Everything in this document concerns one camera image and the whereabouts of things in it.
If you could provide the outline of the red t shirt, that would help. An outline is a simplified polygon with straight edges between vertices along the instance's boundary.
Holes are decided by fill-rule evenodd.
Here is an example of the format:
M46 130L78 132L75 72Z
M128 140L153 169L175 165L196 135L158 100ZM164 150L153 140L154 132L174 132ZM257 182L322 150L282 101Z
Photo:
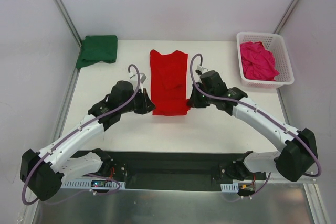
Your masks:
M186 98L187 63L188 54L179 50L167 55L150 51L150 91L156 106L153 115L187 115L190 109Z

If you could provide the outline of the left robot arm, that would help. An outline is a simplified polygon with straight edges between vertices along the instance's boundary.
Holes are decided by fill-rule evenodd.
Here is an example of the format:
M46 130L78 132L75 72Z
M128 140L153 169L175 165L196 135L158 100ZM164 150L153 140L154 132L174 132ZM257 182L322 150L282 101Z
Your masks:
M26 200L27 189L36 195L37 200L46 201L69 180L89 174L111 177L114 167L107 152L96 148L82 157L74 158L73 154L119 122L123 114L133 112L144 115L154 109L155 105L145 88L133 86L128 81L118 81L72 131L37 152L28 149L22 155L20 179L24 183L24 205L35 203L34 200Z

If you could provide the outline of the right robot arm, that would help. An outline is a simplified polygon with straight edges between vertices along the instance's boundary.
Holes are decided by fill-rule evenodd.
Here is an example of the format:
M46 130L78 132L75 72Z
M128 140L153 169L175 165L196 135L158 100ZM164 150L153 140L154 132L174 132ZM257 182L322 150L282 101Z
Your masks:
M248 95L237 87L228 88L218 72L197 69L199 81L193 81L188 106L218 110L242 120L263 135L275 148L274 152L248 151L226 168L228 176L243 180L254 173L279 173L296 182L318 159L315 134L308 128L299 130L260 109Z

